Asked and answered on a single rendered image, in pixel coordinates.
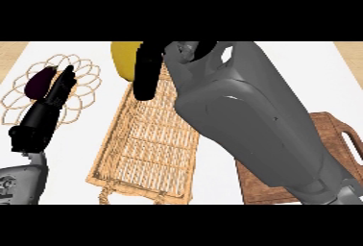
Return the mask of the brown wooden cutting board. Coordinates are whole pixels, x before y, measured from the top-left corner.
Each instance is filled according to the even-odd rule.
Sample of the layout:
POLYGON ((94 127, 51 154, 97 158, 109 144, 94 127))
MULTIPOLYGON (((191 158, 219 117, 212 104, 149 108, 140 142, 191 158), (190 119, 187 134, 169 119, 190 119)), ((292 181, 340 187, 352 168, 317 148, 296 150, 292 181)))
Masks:
MULTIPOLYGON (((363 158, 363 140, 357 132, 329 112, 314 112, 309 118, 329 153, 363 185, 363 165, 352 157, 342 136, 342 133, 346 133, 358 156, 363 158)), ((281 204, 298 201, 283 187, 268 187, 239 161, 236 161, 236 172, 245 205, 281 204)))

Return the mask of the flower-shaped woven placemat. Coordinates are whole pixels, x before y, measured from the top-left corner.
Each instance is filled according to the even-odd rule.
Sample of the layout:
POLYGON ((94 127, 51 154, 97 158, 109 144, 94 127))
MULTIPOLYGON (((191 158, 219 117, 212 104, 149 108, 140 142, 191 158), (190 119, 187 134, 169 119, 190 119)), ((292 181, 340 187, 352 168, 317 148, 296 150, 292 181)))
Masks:
POLYGON ((28 80, 47 66, 54 66, 56 73, 51 79, 51 82, 54 82, 67 65, 73 66, 76 83, 70 88, 56 125, 70 124, 79 119, 82 110, 88 108, 96 101, 96 90, 101 84, 100 67, 90 59, 81 59, 75 54, 56 54, 44 61, 32 63, 22 74, 0 86, 1 125, 17 125, 26 111, 35 103, 35 100, 29 99, 23 93, 28 80))

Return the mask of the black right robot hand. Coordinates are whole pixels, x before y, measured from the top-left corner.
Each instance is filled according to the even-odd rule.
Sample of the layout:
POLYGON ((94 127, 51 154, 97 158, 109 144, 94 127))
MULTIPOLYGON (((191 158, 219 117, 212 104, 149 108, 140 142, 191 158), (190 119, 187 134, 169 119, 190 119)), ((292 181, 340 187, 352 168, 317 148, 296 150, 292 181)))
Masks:
POLYGON ((144 41, 135 50, 132 95, 138 101, 155 98, 166 47, 175 49, 175 60, 186 64, 199 60, 212 50, 217 42, 202 41, 144 41))

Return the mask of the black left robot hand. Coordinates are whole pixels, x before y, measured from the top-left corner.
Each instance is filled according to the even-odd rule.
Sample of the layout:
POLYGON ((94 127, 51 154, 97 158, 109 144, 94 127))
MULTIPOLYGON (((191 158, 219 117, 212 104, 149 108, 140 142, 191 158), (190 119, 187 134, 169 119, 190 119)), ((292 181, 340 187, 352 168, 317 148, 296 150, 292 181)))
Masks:
POLYGON ((39 153, 48 146, 59 111, 66 102, 72 86, 76 84, 73 66, 67 65, 59 74, 45 96, 34 100, 20 123, 8 130, 11 138, 11 151, 39 153))

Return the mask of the dark purple eggplant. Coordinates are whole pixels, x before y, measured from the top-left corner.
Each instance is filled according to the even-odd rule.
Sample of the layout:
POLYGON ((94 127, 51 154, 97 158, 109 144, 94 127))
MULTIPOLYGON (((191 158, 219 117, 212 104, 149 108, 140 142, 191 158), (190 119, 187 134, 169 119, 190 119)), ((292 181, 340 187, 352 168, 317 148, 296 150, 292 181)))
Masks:
POLYGON ((47 66, 28 80, 23 94, 31 100, 38 100, 45 96, 54 73, 56 66, 47 66))

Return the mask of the yellow lemon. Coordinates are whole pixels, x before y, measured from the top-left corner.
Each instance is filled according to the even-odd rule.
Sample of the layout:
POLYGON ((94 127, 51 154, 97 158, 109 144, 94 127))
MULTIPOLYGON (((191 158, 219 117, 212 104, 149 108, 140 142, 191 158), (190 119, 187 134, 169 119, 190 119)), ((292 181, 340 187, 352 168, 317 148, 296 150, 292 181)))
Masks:
POLYGON ((113 41, 110 43, 110 55, 119 76, 128 81, 134 77, 135 51, 141 41, 113 41))

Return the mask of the rectangular wicker basket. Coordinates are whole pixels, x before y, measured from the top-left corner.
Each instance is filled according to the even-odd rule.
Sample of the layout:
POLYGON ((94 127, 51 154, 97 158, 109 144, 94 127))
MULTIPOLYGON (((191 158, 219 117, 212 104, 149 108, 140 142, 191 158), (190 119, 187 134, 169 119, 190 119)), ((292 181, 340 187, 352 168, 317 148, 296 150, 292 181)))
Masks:
POLYGON ((146 197, 158 205, 186 205, 193 198, 199 133, 177 115, 174 99, 165 69, 152 100, 138 101, 125 91, 87 176, 101 187, 101 205, 113 193, 146 197))

